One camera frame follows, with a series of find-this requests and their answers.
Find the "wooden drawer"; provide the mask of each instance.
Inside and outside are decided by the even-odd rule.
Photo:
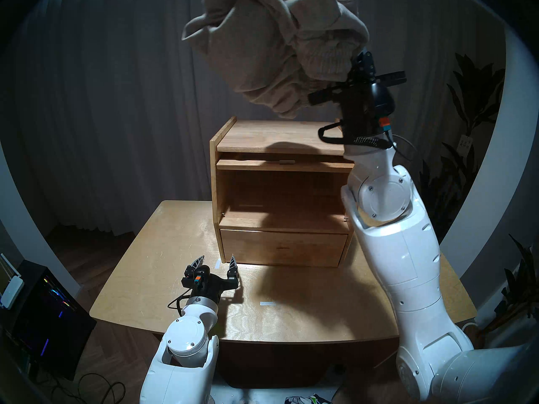
[[[221,229],[226,261],[337,267],[348,234],[282,233]]]

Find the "wooden shelf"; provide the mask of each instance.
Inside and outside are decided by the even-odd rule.
[[[352,231],[340,189],[354,164],[318,137],[326,123],[237,121],[210,141],[213,225],[221,261],[337,267]],[[342,136],[339,129],[328,130]]]
[[[292,213],[228,210],[220,229],[261,230],[269,232],[349,233],[344,214],[324,214],[309,209]]]
[[[281,161],[220,159],[217,162],[219,170],[252,170],[252,171],[288,171],[288,172],[344,172],[349,173],[354,167],[353,163],[335,162],[295,162],[282,163]]]
[[[318,138],[318,129],[327,124],[237,120],[217,144],[217,151],[342,156],[343,145],[324,143]],[[342,137],[342,132],[334,128],[326,131],[326,135]]]

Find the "table top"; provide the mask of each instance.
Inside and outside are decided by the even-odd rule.
[[[94,318],[165,332],[177,317],[183,272],[200,255],[215,269],[219,250],[210,201],[163,201],[139,232],[90,310]],[[356,241],[338,268],[239,264],[240,287],[225,291],[210,332],[222,340],[337,343],[398,336],[388,298]],[[442,255],[440,289],[454,322],[475,307]]]

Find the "black cable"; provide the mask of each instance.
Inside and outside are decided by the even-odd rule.
[[[105,378],[103,375],[101,374],[98,374],[96,372],[89,372],[87,374],[84,374],[83,376],[80,377],[79,379],[79,382],[77,383],[77,394],[74,395],[71,393],[71,391],[67,388],[65,388],[60,380],[54,376],[53,374],[51,374],[50,372],[47,371],[47,373],[52,376],[53,380],[56,382],[56,385],[52,388],[51,390],[51,401],[53,400],[53,397],[54,397],[54,394],[55,394],[55,391],[58,389],[59,391],[61,391],[62,393],[64,393],[66,395],[66,397],[69,397],[69,398],[74,398],[75,400],[77,400],[78,402],[80,402],[81,404],[88,404],[87,401],[85,401],[81,394],[80,394],[80,382],[83,380],[84,377],[88,376],[88,375],[97,375],[101,378],[103,378],[105,380],[105,382],[107,383],[108,385],[108,388],[105,392],[105,394],[103,395],[103,398],[101,399],[101,404],[104,404],[105,403],[105,400],[107,399],[108,395],[110,392],[112,392],[112,399],[113,399],[113,404],[119,404],[123,398],[125,397],[125,393],[127,392],[127,389],[125,388],[125,384],[120,382],[120,381],[116,381],[115,383],[110,383],[107,378]],[[123,388],[123,393],[122,393],[122,396],[116,400],[116,396],[114,394],[114,386],[116,385],[121,385],[122,388]]]
[[[120,381],[116,381],[115,383],[110,383],[107,378],[105,378],[103,375],[101,374],[98,374],[96,372],[88,372],[87,374],[84,374],[83,376],[80,377],[79,379],[79,382],[77,383],[77,393],[79,394],[80,396],[80,382],[83,380],[83,378],[85,376],[88,376],[88,375],[96,375],[96,376],[100,376],[101,378],[103,378],[105,380],[105,382],[108,384],[108,389],[107,391],[105,392],[103,398],[101,399],[101,404],[103,404],[109,394],[109,392],[112,392],[112,399],[114,401],[114,404],[117,404],[119,403],[120,401],[123,400],[123,398],[125,397],[125,392],[126,392],[126,389],[125,389],[125,385],[124,383],[120,382]],[[114,386],[115,385],[121,385],[123,387],[123,393],[122,393],[122,396],[120,397],[120,399],[118,401],[116,401],[116,396],[114,395]]]
[[[179,302],[182,300],[182,299],[186,299],[186,298],[189,298],[189,296],[185,296],[192,288],[189,288],[186,292],[184,292],[183,294],[181,294],[179,297],[176,297],[174,298],[170,303],[168,303],[167,305],[167,308],[170,308],[172,310],[178,310],[178,313],[181,317],[182,315],[182,308],[179,306]],[[176,307],[171,307],[170,304],[172,304],[173,302],[176,302]]]
[[[391,135],[389,134],[389,130],[386,130],[385,131],[385,136],[388,138],[389,142],[391,143],[391,145],[393,146],[393,148],[395,149],[395,152],[397,152],[399,155],[401,155],[403,158],[405,158],[408,162],[411,162],[412,160],[411,159],[408,159],[406,156],[404,156],[402,154],[402,152],[400,150],[397,149],[397,144],[393,141],[393,139],[391,138]]]
[[[414,146],[412,142],[410,142],[406,137],[399,136],[398,134],[393,133],[394,137],[398,137],[399,139],[404,140],[406,143],[408,143],[410,146],[412,146],[412,149],[416,151],[416,153],[419,155],[419,150]]]

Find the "gray curtain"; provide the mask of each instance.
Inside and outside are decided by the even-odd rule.
[[[181,42],[200,1],[41,0],[14,36],[0,120],[12,119],[40,205],[60,223],[137,232],[164,199],[209,200],[210,138],[232,115],[276,118]],[[417,173],[421,158],[437,161],[440,142],[462,132],[445,86],[454,52],[502,64],[503,31],[469,0],[360,0],[360,16],[378,73],[406,70],[408,83],[392,89],[393,124],[421,153],[405,164]],[[297,120],[337,116],[326,105]]]

